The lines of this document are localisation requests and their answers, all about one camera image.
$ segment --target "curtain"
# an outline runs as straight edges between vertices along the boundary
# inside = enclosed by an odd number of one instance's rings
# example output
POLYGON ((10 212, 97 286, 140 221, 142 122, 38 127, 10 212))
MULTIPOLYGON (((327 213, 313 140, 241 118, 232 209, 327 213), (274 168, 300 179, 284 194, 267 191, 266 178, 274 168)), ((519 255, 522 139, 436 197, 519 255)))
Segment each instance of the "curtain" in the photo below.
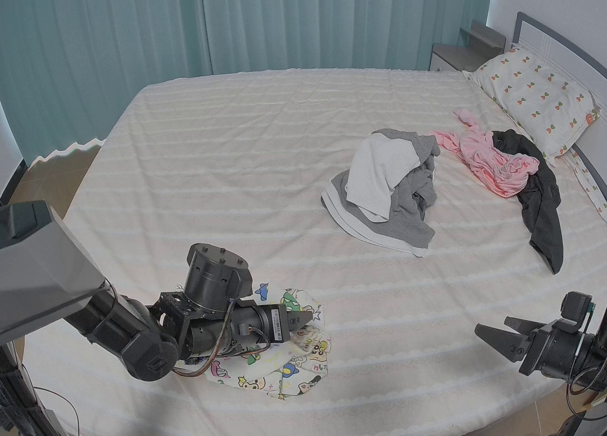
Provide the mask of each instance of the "curtain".
POLYGON ((27 164, 105 138, 143 87, 211 73, 202 0, 0 0, 0 98, 27 164))
POLYGON ((428 68, 489 0, 0 0, 0 98, 27 163, 104 138, 176 77, 428 68))

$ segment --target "pile of clothes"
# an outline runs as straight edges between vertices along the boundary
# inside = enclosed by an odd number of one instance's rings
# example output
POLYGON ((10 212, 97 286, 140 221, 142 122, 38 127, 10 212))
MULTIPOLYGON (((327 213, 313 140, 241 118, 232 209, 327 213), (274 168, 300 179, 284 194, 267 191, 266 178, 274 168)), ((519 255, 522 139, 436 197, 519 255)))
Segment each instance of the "pile of clothes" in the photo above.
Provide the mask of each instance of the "pile of clothes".
POLYGON ((542 153, 513 130, 482 131, 467 109, 454 111, 469 128, 462 135, 380 129, 356 149, 352 166, 336 175, 321 202, 347 233, 371 244, 423 257, 435 232, 425 222, 436 201, 434 158, 441 147, 465 163, 500 197, 518 196, 529 244, 553 273, 563 264, 556 177, 542 153))

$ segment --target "floor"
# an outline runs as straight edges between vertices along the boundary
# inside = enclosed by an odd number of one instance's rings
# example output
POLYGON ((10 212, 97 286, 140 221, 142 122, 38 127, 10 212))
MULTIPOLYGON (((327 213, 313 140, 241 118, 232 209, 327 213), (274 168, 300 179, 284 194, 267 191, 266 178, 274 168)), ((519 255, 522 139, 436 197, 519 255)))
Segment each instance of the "floor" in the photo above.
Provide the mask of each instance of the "floor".
MULTIPOLYGON (((75 150, 66 156, 38 161, 19 182, 11 202, 46 200, 63 218, 99 148, 93 146, 85 151, 75 150)), ((574 397, 574 409, 579 410, 584 401, 584 396, 574 397)), ((570 415, 565 389, 561 386, 536 403, 467 436, 548 436, 558 432, 570 415)))

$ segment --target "white sticker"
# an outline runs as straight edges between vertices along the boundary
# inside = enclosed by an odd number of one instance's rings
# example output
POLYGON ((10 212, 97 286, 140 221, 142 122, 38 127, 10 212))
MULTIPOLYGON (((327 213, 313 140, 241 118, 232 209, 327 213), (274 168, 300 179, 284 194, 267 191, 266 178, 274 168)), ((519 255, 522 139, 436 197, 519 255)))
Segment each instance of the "white sticker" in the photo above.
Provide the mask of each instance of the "white sticker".
POLYGON ((280 329, 280 315, 278 310, 272 310, 272 326, 274 327, 274 339, 282 341, 282 330, 280 329))

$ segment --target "bed sheet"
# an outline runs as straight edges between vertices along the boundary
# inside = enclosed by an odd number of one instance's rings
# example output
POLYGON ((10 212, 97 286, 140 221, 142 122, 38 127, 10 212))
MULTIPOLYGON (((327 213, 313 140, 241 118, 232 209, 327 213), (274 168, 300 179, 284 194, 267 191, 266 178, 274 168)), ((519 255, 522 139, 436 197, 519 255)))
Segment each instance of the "bed sheet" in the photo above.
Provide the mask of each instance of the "bed sheet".
POLYGON ((103 436, 455 436, 555 389, 519 374, 474 326, 507 315, 551 321, 569 290, 603 310, 607 224, 564 161, 554 168, 565 246, 556 276, 528 245, 517 198, 495 196, 447 151, 436 159, 425 258, 354 239, 321 205, 363 137, 463 131, 458 106, 485 129, 516 129, 460 73, 286 70, 146 87, 98 153, 67 225, 119 292, 147 304, 183 284, 196 242, 247 259, 254 286, 305 289, 324 306, 329 374, 286 402, 203 378, 146 383, 60 321, 27 337, 32 379, 74 402, 82 434, 103 436))

